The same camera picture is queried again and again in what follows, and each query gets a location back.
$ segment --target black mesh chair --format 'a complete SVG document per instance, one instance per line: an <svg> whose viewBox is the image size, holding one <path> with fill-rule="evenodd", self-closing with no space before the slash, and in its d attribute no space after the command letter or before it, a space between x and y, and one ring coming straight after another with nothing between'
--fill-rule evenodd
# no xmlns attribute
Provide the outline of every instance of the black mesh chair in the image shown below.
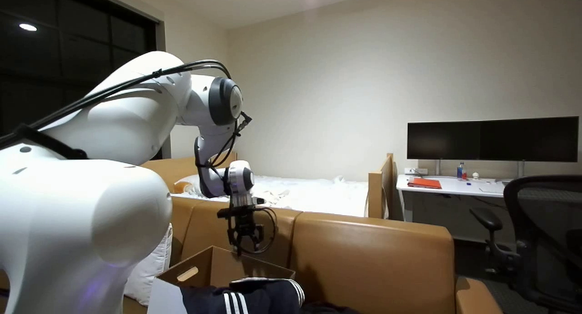
<svg viewBox="0 0 582 314"><path fill-rule="evenodd" d="M513 180L503 192L517 252L495 243L501 220L489 209L471 209L489 230L495 272L523 298L557 311L582 313L582 175Z"/></svg>

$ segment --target monitor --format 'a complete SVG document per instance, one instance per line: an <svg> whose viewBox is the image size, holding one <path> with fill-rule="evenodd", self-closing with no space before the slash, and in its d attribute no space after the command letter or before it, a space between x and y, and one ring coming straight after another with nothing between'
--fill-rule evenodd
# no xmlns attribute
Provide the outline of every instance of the monitor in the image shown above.
<svg viewBox="0 0 582 314"><path fill-rule="evenodd" d="M418 160L476 160L479 122L408 123L407 157Z"/></svg>
<svg viewBox="0 0 582 314"><path fill-rule="evenodd" d="M482 160L578 161L578 117L483 121Z"/></svg>

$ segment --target headboard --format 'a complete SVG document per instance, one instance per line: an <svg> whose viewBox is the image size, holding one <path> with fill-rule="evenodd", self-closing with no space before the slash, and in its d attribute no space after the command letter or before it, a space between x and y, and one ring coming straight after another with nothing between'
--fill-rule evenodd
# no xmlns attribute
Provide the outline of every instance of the headboard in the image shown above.
<svg viewBox="0 0 582 314"><path fill-rule="evenodd" d="M380 170L368 173L368 217L383 219L387 210L389 219L398 219L392 201L394 181L394 155L387 153Z"/></svg>
<svg viewBox="0 0 582 314"><path fill-rule="evenodd" d="M219 167L227 167L232 161L236 161L237 158L237 154L231 152L228 158ZM164 179L164 182L166 182L170 192L174 191L174 183L176 181L189 175L198 174L196 165L194 164L194 157L147 161L141 166L146 169L151 169L160 175L160 177Z"/></svg>

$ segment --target leather couch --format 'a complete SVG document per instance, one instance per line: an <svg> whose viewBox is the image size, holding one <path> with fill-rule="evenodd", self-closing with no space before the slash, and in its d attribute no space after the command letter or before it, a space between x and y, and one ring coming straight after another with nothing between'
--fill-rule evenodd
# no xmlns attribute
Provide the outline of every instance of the leather couch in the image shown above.
<svg viewBox="0 0 582 314"><path fill-rule="evenodd" d="M168 186L176 180L168 178ZM226 221L216 218L222 206L173 198L171 264L210 245L229 249ZM274 244L256 257L296 271L307 301L324 300L362 314L502 314L483 283L455 276L453 239L443 227L286 209L275 212ZM266 227L267 239L270 221L263 213L257 216ZM0 271L0 289L7 288ZM2 301L5 298L0 297L0 313ZM129 298L123 306L125 314L147 312Z"/></svg>

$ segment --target ceiling light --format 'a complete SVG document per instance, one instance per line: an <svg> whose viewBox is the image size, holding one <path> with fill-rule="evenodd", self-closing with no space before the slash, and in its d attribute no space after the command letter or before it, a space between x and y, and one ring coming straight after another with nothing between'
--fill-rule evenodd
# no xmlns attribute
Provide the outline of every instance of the ceiling light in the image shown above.
<svg viewBox="0 0 582 314"><path fill-rule="evenodd" d="M26 23L21 23L18 26L20 26L22 29L26 30L26 31L36 31L37 28L33 25L30 24L26 24Z"/></svg>

